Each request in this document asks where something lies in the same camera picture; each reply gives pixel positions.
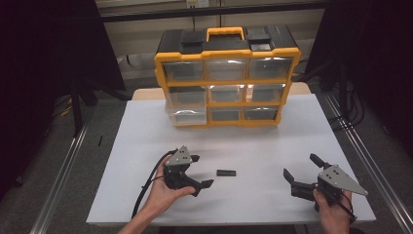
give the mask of forearm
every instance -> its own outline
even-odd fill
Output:
[[[143,208],[118,234],[140,234],[156,216],[154,211]]]

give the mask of black small object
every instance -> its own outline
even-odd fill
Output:
[[[217,176],[236,176],[237,172],[232,170],[216,170]]]
[[[164,167],[165,184],[170,189],[179,189],[186,186],[195,188],[192,196],[197,197],[201,189],[211,187],[213,179],[197,182],[188,177],[185,172],[192,163],[200,160],[199,155],[190,155],[186,146],[182,146],[167,161]]]

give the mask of clear plastic drawer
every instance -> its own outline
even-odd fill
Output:
[[[250,79],[286,78],[292,58],[252,58],[249,62]]]
[[[243,100],[244,85],[208,86],[212,102],[239,102]]]
[[[166,61],[163,65],[166,78],[169,81],[204,80],[203,61]]]
[[[281,101],[285,84],[247,85],[246,102]]]
[[[210,109],[210,117],[212,121],[239,121],[241,112],[241,107],[213,107]]]
[[[168,101],[171,107],[199,106],[204,107],[206,102],[206,89],[202,86],[170,87]]]
[[[206,61],[210,80],[242,80],[246,76],[247,59],[211,59]]]
[[[174,126],[205,125],[206,108],[167,108],[166,112]]]
[[[278,107],[271,106],[249,106],[244,108],[246,120],[274,120],[277,116]]]

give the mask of metal rail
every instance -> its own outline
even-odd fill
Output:
[[[85,134],[88,130],[88,126],[92,120],[94,114],[94,109],[87,111],[86,121],[83,125],[83,128],[80,130],[80,133],[73,138],[70,145],[69,151],[66,154],[63,165],[58,172],[57,178],[54,185],[52,186],[51,191],[49,192],[48,198],[46,199],[45,204],[42,207],[42,210],[37,215],[36,221],[30,231],[30,234],[44,234],[46,233],[49,224],[52,220],[53,214],[55,213],[58,201],[61,196],[61,192],[64,188],[64,185],[69,177],[70,171],[72,169],[73,163],[75,162],[76,156],[79,152],[79,149],[82,145]]]
[[[61,19],[60,21],[65,21],[68,23],[117,22],[117,21],[133,21],[133,20],[157,20],[157,19],[172,19],[172,18],[250,14],[250,13],[264,13],[264,12],[300,11],[300,10],[324,9],[329,4],[330,2],[328,0],[319,0],[319,1],[308,1],[308,2],[265,4],[265,5],[176,9],[176,10],[142,12],[142,13],[105,14],[105,15],[101,15],[100,17],[95,17],[95,18],[77,17],[77,18]]]
[[[326,96],[326,99],[334,114],[336,116],[340,116],[337,99],[331,96]],[[357,152],[359,159],[367,169],[368,173],[370,174],[371,178],[373,179],[374,183],[376,184],[377,188],[388,204],[401,229],[406,234],[412,234],[413,220],[406,206],[400,200],[397,193],[393,190],[383,173],[380,171],[370,152],[361,141],[356,130],[353,128],[352,124],[344,121],[344,119],[342,118],[340,118],[339,121],[341,126],[348,127],[344,131],[349,138],[350,143],[353,145],[353,148]]]

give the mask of power outlet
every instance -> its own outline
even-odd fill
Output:
[[[186,8],[197,8],[198,0],[186,0]]]
[[[198,0],[198,6],[199,8],[205,8],[209,7],[209,0]]]

